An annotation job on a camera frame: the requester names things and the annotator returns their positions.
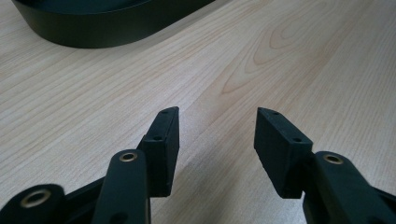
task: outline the light wood surface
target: light wood surface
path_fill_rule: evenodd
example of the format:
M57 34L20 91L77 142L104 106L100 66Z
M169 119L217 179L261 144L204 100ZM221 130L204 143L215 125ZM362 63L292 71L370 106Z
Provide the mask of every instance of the light wood surface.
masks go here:
M0 206L103 176L174 105L176 177L153 223L305 223L253 149L258 106L396 194L396 1L218 0L136 43L71 49L1 0Z

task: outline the small hole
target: small hole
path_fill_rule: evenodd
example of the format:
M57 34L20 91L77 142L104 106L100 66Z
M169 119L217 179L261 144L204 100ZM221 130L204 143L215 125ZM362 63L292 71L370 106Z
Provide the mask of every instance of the small hole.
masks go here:
M44 203L50 197L50 191L47 189L39 189L24 197L21 206L31 208Z
M113 216L111 216L109 223L110 224L122 224L125 223L126 220L128 220L128 215L126 213L116 213Z
M137 159L137 155L132 152L125 153L120 156L120 161L134 161L136 159Z
M337 164L337 165L344 163L344 161L341 160L341 158L334 156L334 155L325 155L323 158L325 161L328 161L330 163Z

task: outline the metal grommet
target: metal grommet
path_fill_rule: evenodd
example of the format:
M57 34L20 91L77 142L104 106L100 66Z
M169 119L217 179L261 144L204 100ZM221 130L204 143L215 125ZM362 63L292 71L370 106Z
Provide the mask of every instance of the metal grommet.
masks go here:
M134 161L137 159L137 154L133 152L127 152L120 156L120 161Z
M50 191L47 189L39 189L33 191L24 197L21 201L21 207L31 208L45 202L50 197Z
M337 165L340 165L340 164L344 163L344 161L341 158L339 158L337 156L334 156L334 155L331 155L331 154L324 155L323 159L325 161L328 161L330 163L337 164Z

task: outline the black plastic bracket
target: black plastic bracket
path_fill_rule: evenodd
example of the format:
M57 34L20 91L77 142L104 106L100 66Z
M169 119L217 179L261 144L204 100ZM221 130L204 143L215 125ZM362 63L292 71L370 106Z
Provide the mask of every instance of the black plastic bracket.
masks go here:
M178 149L178 107L171 107L137 149L112 157L105 177L67 195L52 184L24 190L0 211L0 223L150 223L149 198L170 195Z
M254 147L282 198L304 196L308 223L396 223L396 198L375 189L350 160L311 152L312 141L280 113L259 108Z

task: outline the clamp jaw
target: clamp jaw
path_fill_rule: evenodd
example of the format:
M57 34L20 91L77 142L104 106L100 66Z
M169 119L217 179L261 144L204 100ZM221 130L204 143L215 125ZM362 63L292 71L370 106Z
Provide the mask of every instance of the clamp jaw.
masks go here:
M312 223L396 223L396 197L373 188L350 160L312 153L312 141L280 113L259 108L254 148L276 193L299 199Z
M171 107L137 149L112 157L105 177L67 195L53 184L26 189L0 211L0 223L150 223L149 198L171 194L178 149L178 107Z

